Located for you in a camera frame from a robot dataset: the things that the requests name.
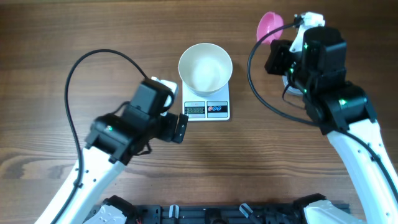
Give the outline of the white bowl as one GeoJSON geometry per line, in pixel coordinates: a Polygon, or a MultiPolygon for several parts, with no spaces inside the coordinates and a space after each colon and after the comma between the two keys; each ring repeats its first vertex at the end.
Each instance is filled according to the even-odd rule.
{"type": "Polygon", "coordinates": [[[178,73],[192,92],[208,96],[228,84],[233,74],[233,61],[227,51],[216,44],[195,44],[181,55],[178,73]]]}

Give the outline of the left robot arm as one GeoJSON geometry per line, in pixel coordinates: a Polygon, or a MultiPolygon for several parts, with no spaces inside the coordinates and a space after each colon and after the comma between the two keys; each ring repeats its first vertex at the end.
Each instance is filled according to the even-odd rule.
{"type": "Polygon", "coordinates": [[[121,116],[97,117],[78,160],[37,223],[83,223],[92,206],[134,156],[149,154],[149,141],[183,141],[188,117],[169,113],[178,85],[144,79],[121,116]]]}

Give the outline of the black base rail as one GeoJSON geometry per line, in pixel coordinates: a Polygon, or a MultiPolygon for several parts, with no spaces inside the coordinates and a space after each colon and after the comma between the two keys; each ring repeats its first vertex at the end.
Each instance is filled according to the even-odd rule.
{"type": "Polygon", "coordinates": [[[215,224],[215,223],[363,223],[348,204],[333,204],[322,194],[292,203],[180,206],[133,205],[113,195],[95,205],[84,223],[215,224]]]}

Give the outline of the pink measuring scoop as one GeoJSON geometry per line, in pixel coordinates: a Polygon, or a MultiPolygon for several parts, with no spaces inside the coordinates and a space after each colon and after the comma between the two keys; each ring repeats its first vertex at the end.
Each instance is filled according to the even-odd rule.
{"type": "MultiPolygon", "coordinates": [[[[284,20],[279,14],[276,14],[275,12],[265,13],[261,18],[261,20],[259,21],[256,31],[256,39],[260,40],[266,34],[270,33],[276,28],[282,27],[283,25],[284,25],[284,20]]],[[[270,45],[273,40],[278,40],[281,37],[281,35],[282,35],[282,30],[270,35],[262,43],[270,45]]]]}

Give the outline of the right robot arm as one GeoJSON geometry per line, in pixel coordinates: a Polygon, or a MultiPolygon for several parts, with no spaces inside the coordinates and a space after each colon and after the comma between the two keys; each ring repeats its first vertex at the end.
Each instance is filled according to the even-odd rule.
{"type": "Polygon", "coordinates": [[[307,124],[340,156],[368,223],[397,222],[397,173],[384,147],[376,111],[365,91],[346,80],[346,42],[337,29],[316,26],[282,40],[282,27],[257,34],[271,47],[265,69],[287,77],[302,94],[307,124]]]}

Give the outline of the clear plastic food container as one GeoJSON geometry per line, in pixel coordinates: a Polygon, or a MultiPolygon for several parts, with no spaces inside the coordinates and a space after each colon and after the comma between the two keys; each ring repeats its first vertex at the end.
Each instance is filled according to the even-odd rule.
{"type": "MultiPolygon", "coordinates": [[[[282,82],[284,84],[284,87],[286,87],[289,84],[288,78],[286,76],[282,77],[282,82]]],[[[303,95],[303,93],[299,89],[293,88],[291,86],[288,87],[288,89],[286,89],[285,94],[295,95],[295,96],[303,95]]]]}

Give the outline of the white digital kitchen scale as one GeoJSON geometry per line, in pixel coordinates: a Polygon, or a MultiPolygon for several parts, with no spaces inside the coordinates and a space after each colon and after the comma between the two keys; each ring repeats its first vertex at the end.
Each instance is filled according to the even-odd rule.
{"type": "Polygon", "coordinates": [[[228,121],[231,116],[229,85],[208,96],[199,96],[182,85],[182,112],[189,121],[228,121]]]}

